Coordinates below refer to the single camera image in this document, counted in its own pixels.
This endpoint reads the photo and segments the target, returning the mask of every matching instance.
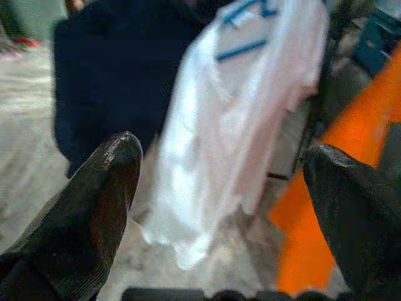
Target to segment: blue bin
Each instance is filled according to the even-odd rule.
[[[374,76],[391,57],[400,40],[401,20],[377,8],[368,18],[354,57]]]

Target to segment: white garment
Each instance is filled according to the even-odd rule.
[[[191,44],[182,60],[160,141],[151,208],[143,226],[149,242],[172,245],[190,269],[207,255],[219,222],[242,205],[253,214],[286,109],[314,92],[328,16],[321,0],[270,0],[238,28],[222,17]],[[267,38],[260,50],[222,63],[216,56]]]

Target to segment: orange fabric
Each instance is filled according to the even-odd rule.
[[[322,138],[371,166],[380,160],[388,121],[401,121],[401,47],[393,60],[340,115]],[[291,294],[324,290],[334,259],[313,211],[302,173],[290,182],[270,220],[286,234],[277,289]]]

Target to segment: gray floor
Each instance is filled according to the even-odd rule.
[[[0,61],[0,252],[67,183],[66,161],[52,136],[52,89],[51,53],[45,48],[21,60]],[[305,102],[284,121],[272,171],[289,171],[307,111]],[[150,158],[135,201],[136,217],[147,208],[146,178],[151,167]],[[176,267],[172,250],[146,245],[140,238],[140,225],[130,221],[98,299],[117,301],[129,286],[201,288],[208,295],[223,288],[246,295],[274,288],[283,237],[266,221],[266,212],[284,186],[282,181],[268,180],[259,214],[250,218],[238,213],[224,221],[207,260],[188,272]],[[335,293],[343,284],[338,271],[333,278],[338,279],[330,289]]]

